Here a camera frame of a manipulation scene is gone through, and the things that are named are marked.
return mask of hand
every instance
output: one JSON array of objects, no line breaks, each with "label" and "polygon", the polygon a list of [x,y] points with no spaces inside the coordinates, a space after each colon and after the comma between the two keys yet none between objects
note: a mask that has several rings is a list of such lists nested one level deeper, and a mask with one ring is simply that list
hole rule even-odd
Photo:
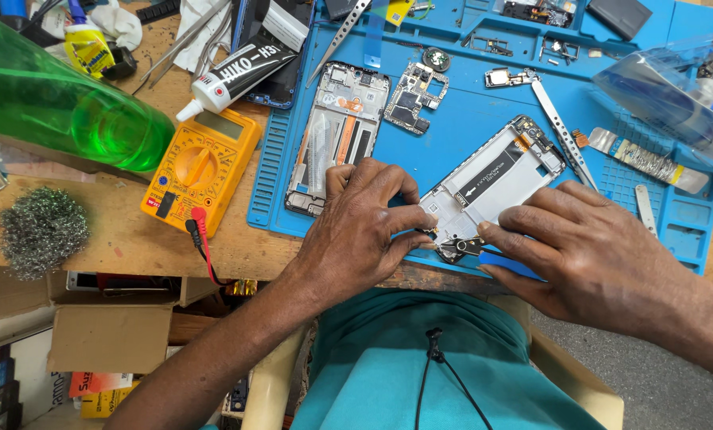
[{"label": "hand", "polygon": [[628,210],[575,181],[541,188],[478,231],[547,282],[481,269],[552,318],[646,338],[713,292]]},{"label": "hand", "polygon": [[[325,178],[324,211],[288,266],[314,289],[312,296],[322,307],[390,277],[412,249],[435,248],[419,231],[391,239],[405,230],[430,230],[438,222],[418,205],[418,184],[399,166],[364,158],[358,167],[329,168]],[[407,206],[389,208],[389,200],[399,192]]]}]

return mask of floor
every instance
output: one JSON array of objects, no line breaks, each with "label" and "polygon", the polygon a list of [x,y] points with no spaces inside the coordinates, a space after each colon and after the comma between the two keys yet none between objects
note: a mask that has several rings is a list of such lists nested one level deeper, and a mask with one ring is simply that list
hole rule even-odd
[{"label": "floor", "polygon": [[625,401],[625,430],[713,429],[713,376],[642,340],[555,321],[532,322]]}]

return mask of left hand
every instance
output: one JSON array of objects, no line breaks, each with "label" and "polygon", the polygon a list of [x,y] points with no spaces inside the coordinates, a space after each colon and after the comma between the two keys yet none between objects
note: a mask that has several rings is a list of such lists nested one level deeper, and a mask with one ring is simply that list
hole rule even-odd
[{"label": "left hand", "polygon": [[[419,206],[418,184],[402,168],[373,158],[359,166],[343,164],[326,173],[327,200],[322,215],[308,230],[285,275],[313,288],[312,297],[329,308],[393,275],[408,252],[435,248],[419,231],[438,218]],[[388,207],[401,192],[406,206]]]}]

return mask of white tube cap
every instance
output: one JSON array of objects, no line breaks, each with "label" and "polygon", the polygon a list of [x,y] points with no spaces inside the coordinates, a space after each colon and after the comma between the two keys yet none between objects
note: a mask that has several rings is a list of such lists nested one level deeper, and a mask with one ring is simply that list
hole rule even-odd
[{"label": "white tube cap", "polygon": [[176,114],[176,121],[185,122],[203,110],[205,110],[205,108],[203,108],[203,104],[197,99],[192,99],[189,103],[187,103],[187,106],[184,106],[184,109],[182,109],[181,112]]}]

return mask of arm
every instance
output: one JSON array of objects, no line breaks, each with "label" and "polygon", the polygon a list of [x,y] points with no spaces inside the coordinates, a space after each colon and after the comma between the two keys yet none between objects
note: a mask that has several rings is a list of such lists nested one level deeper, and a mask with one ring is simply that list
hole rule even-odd
[{"label": "arm", "polygon": [[547,281],[481,267],[543,314],[647,340],[713,373],[713,285],[628,210],[566,181],[479,235]]},{"label": "arm", "polygon": [[[401,192],[408,206],[388,208]],[[437,219],[397,166],[365,158],[327,171],[327,202],[298,255],[245,306],[147,376],[105,428],[185,429],[205,424],[221,399],[297,327],[388,278],[411,249],[432,242],[415,228]]]}]

